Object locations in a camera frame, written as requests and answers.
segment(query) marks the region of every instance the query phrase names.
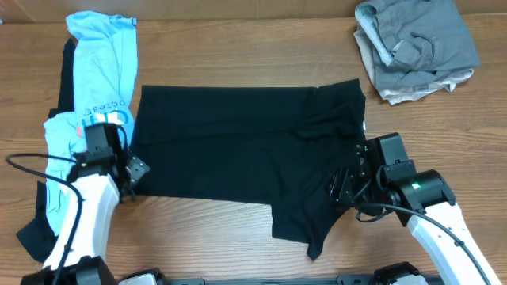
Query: light blue cloth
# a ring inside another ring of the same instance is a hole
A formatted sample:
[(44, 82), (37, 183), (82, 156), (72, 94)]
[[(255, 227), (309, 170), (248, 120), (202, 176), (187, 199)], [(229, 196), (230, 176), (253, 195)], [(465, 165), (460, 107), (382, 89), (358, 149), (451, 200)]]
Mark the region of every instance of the light blue cloth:
[[(84, 127), (100, 122), (123, 126), (128, 143), (134, 118), (128, 108), (137, 75), (135, 18), (78, 12), (67, 17), (69, 32), (78, 39), (74, 53), (74, 112), (44, 123), (48, 153), (65, 158), (86, 150)], [(46, 173), (67, 179), (71, 163), (50, 159)], [(68, 188), (48, 180), (46, 216), (59, 235), (67, 212)]]

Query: folded garment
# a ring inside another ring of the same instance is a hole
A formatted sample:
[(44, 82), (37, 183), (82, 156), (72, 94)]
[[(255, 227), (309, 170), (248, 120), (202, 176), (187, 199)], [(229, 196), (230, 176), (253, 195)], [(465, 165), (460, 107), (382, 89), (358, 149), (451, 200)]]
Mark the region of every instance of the folded garment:
[(273, 236), (320, 255), (336, 211), (329, 183), (358, 168), (359, 80), (304, 88), (143, 86), (131, 150), (151, 171), (137, 194), (272, 206)]
[(451, 0), (366, 1), (356, 8), (356, 19), (361, 57), (367, 70), (374, 70), (368, 72), (370, 79), (380, 93), (387, 90), (384, 95), (392, 104), (445, 86), (452, 90), (480, 64), (471, 34)]
[[(86, 150), (83, 127), (100, 122), (122, 125), (130, 141), (134, 118), (128, 106), (137, 75), (135, 24), (134, 18), (95, 12), (67, 17), (69, 32), (79, 41), (72, 59), (73, 72), (67, 71), (65, 80), (62, 76), (65, 93), (69, 93), (67, 80), (74, 79), (74, 108), (59, 106), (44, 123), (49, 154), (72, 158), (73, 153)], [(59, 111), (69, 112), (55, 115)], [(71, 163), (48, 159), (46, 174), (66, 180), (70, 170)], [(46, 215), (55, 235), (59, 235), (67, 213), (68, 189), (53, 180), (46, 185)]]

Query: black garment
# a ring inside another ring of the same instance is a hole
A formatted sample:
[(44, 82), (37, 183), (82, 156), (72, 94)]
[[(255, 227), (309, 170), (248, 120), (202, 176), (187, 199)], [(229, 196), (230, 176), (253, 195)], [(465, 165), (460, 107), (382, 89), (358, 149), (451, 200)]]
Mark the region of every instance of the black garment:
[(322, 252), (335, 211), (328, 184), (359, 167), (359, 80), (319, 88), (143, 86), (131, 150), (151, 171), (138, 194), (265, 203), (273, 236)]
[[(74, 111), (74, 85), (72, 70), (74, 67), (75, 45), (72, 39), (65, 43), (63, 48), (62, 73), (60, 80), (60, 93), (58, 108), (49, 110), (48, 118), (62, 112)], [(39, 262), (44, 262), (55, 247), (57, 237), (49, 226), (46, 217), (46, 184), (37, 181), (37, 200), (35, 205), (35, 218), (16, 233), (17, 239), (30, 254)]]

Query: white cloth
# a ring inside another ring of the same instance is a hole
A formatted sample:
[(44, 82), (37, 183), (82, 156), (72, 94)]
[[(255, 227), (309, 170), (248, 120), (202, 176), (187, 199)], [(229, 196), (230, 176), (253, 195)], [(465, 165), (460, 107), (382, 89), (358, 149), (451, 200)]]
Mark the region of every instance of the white cloth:
[[(354, 32), (354, 37), (359, 46), (361, 59), (363, 60), (368, 77), (372, 84), (375, 84), (375, 65), (373, 63), (375, 45), (370, 41), (368, 34), (361, 27), (358, 27), (358, 30)], [(473, 73), (474, 70), (472, 68), (467, 68), (466, 70), (453, 72), (446, 79), (432, 82), (428, 85), (401, 89), (381, 89), (377, 91), (384, 100), (394, 105), (403, 101), (415, 101), (442, 88), (445, 88), (448, 92), (452, 92), (458, 83), (465, 82)]]
[[(137, 75), (136, 19), (78, 12), (67, 17), (69, 32), (78, 39), (74, 53), (74, 112), (44, 123), (48, 153), (72, 158), (86, 150), (84, 127), (100, 122), (120, 124), (128, 143), (134, 118), (128, 108)], [(46, 173), (66, 180), (71, 163), (50, 159)], [(46, 216), (59, 235), (67, 213), (68, 189), (47, 181)]]

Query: black cloth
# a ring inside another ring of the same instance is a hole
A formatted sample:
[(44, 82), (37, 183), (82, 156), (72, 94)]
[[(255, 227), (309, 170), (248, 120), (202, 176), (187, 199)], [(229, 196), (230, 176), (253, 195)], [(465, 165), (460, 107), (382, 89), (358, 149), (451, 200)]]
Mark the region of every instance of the black cloth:
[(273, 236), (314, 260), (343, 214), (329, 196), (359, 167), (359, 80), (303, 88), (143, 86), (131, 150), (151, 171), (136, 193), (272, 206)]
[[(49, 110), (48, 118), (63, 112), (74, 111), (74, 52), (76, 46), (69, 39), (63, 47), (62, 72), (58, 107)], [(46, 184), (37, 181), (37, 199), (35, 218), (16, 233), (17, 239), (25, 247), (30, 256), (39, 262), (45, 262), (55, 247), (57, 237), (49, 226), (46, 217)]]

